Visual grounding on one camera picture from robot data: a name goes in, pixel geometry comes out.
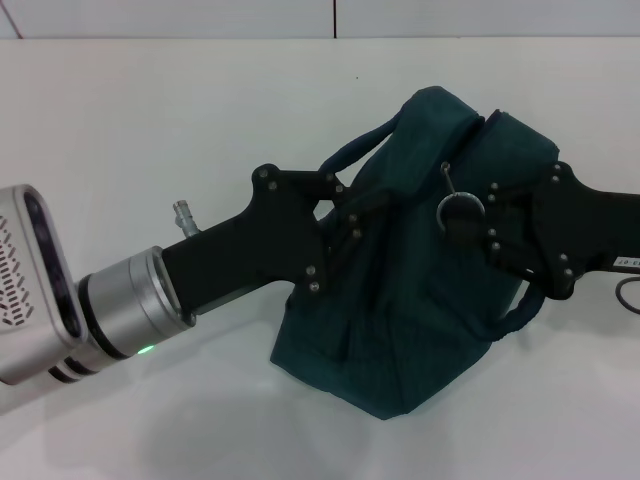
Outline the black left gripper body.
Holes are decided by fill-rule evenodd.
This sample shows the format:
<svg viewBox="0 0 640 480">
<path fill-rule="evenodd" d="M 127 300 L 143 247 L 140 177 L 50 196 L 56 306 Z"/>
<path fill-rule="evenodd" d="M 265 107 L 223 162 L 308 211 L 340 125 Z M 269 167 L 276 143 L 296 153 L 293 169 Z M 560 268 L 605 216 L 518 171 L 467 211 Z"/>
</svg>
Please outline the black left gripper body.
<svg viewBox="0 0 640 480">
<path fill-rule="evenodd" d="M 300 285 L 305 293 L 309 217 L 303 199 L 273 179 L 279 170 L 258 167 L 240 214 L 163 250 L 184 312 L 206 313 L 276 281 Z"/>
</svg>

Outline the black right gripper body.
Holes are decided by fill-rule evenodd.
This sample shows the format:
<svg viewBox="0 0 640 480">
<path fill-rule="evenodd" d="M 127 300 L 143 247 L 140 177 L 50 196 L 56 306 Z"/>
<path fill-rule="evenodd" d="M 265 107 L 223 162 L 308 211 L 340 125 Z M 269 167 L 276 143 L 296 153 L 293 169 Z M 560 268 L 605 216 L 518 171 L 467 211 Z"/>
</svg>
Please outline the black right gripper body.
<svg viewBox="0 0 640 480">
<path fill-rule="evenodd" d="M 595 190 L 558 162 L 536 184 L 532 200 L 549 298 L 568 299 L 589 272 L 640 275 L 640 194 Z"/>
</svg>

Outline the dark teal insulated lunch bag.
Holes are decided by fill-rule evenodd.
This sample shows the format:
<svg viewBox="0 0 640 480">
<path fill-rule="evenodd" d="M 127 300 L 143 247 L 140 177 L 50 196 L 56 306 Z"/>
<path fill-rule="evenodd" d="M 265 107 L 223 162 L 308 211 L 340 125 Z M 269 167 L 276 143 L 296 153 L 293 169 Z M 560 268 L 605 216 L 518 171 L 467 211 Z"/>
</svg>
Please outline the dark teal insulated lunch bag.
<svg viewBox="0 0 640 480">
<path fill-rule="evenodd" d="M 355 203 L 385 194 L 355 250 L 317 295 L 289 296 L 272 362 L 387 420 L 409 413 L 523 328 L 545 297 L 449 243 L 436 211 L 448 184 L 473 195 L 537 179 L 558 147 L 514 117 L 480 116 L 442 87 L 417 91 L 378 128 L 321 166 L 352 164 Z"/>
</svg>

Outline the silver connector stub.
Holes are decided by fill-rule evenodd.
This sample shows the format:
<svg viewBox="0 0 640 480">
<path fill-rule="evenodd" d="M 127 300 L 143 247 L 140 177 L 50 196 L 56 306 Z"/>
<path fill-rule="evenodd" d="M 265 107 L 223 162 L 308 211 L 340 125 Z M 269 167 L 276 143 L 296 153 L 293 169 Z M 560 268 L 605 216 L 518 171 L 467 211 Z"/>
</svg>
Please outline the silver connector stub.
<svg viewBox="0 0 640 480">
<path fill-rule="evenodd" d="M 186 200 L 178 200 L 173 204 L 174 223 L 182 231 L 185 238 L 198 235 L 201 230 L 194 220 L 193 214 Z"/>
</svg>

